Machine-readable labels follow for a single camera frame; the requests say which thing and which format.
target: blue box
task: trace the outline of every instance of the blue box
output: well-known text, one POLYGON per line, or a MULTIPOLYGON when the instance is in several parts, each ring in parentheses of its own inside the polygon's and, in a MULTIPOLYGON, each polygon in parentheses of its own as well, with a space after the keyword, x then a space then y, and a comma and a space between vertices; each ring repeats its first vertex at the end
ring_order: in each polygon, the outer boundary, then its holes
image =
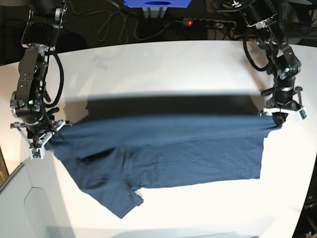
POLYGON ((181 7, 187 8, 191 0, 125 0, 128 7, 181 7))

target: power strip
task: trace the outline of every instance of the power strip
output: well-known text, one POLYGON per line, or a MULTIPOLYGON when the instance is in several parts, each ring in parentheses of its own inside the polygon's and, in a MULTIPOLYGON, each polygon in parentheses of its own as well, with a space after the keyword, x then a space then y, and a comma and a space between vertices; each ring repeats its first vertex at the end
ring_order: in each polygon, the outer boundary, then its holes
POLYGON ((235 29, 237 23, 226 20, 183 18, 183 25, 194 28, 235 29))

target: black hose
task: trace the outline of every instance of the black hose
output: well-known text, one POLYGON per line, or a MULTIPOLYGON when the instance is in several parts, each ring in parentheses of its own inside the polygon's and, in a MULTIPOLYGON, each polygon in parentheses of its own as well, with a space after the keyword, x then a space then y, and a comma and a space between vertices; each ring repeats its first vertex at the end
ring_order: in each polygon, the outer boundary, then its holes
POLYGON ((266 71, 268 64, 266 66, 264 66, 263 68, 260 68, 254 63, 254 61, 251 58, 249 51, 248 51, 247 40, 248 40, 248 36, 244 36, 243 37, 243 49, 244 49, 244 53, 246 54, 248 61, 250 62, 250 64, 252 65, 252 67, 255 70, 260 71, 260 72, 266 71))
POLYGON ((45 107, 46 108, 53 108, 55 107, 59 100, 60 100, 60 97, 61 97, 61 93, 63 91, 63 86, 64 86, 64 70, 63 70, 63 66, 60 62, 60 59, 57 55, 57 53, 55 51, 52 51, 52 55, 54 56, 56 62, 57 62, 57 65, 58 65, 58 68, 59 68, 59 88, 58 88, 58 92, 57 92, 57 95, 56 95, 56 98, 54 100, 54 102, 52 102, 51 104, 46 104, 45 107))

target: shirt sleeve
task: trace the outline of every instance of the shirt sleeve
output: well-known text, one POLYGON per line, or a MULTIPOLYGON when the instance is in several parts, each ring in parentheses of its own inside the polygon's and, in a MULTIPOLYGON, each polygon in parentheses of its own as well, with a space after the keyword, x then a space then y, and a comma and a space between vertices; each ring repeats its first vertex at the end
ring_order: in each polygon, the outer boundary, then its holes
POLYGON ((123 218, 134 207, 143 203, 143 199, 123 180, 108 180, 102 185, 98 184, 93 188, 87 187, 81 190, 91 195, 119 218, 123 218))

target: blue t-shirt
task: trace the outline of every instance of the blue t-shirt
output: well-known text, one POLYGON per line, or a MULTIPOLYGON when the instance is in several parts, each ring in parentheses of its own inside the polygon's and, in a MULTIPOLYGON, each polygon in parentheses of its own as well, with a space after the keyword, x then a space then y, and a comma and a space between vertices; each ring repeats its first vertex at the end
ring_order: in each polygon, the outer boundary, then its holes
POLYGON ((78 187, 123 218, 139 188, 258 179, 271 117, 138 116, 63 127, 46 145, 78 187))

